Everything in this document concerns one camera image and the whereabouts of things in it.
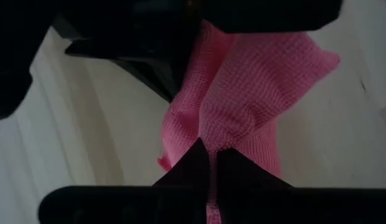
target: pink towel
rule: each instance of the pink towel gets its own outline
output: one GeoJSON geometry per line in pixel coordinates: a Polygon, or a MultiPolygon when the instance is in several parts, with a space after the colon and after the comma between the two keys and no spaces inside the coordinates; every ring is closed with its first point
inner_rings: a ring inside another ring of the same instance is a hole
{"type": "Polygon", "coordinates": [[[208,223],[221,223],[216,151],[234,147],[280,177],[275,118],[338,63],[305,32],[233,35],[203,22],[182,89],[165,115],[158,162],[170,170],[198,137],[203,140],[211,164],[208,223]]]}

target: dark object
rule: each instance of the dark object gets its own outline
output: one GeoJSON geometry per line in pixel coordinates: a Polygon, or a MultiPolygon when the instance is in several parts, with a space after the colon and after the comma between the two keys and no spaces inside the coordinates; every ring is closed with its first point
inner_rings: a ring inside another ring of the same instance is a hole
{"type": "Polygon", "coordinates": [[[51,24],[73,41],[66,54],[109,59],[171,101],[202,19],[226,32],[316,30],[336,19],[341,5],[342,0],[1,1],[0,119],[24,99],[29,67],[51,24]]]}
{"type": "MultiPolygon", "coordinates": [[[[217,158],[222,223],[386,223],[386,190],[299,189],[235,149],[217,158]]],[[[209,160],[199,139],[153,187],[68,187],[45,197],[41,224],[206,223],[209,160]]]]}

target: waffle knit texture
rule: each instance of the waffle knit texture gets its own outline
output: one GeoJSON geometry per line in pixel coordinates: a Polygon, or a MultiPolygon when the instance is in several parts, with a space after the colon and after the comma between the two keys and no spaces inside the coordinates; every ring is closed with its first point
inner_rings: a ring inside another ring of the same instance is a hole
{"type": "Polygon", "coordinates": [[[280,177],[276,117],[339,63],[305,32],[225,34],[204,21],[179,94],[162,129],[159,164],[170,170],[201,138],[209,153],[207,222],[216,207],[216,152],[229,147],[280,177]]]}

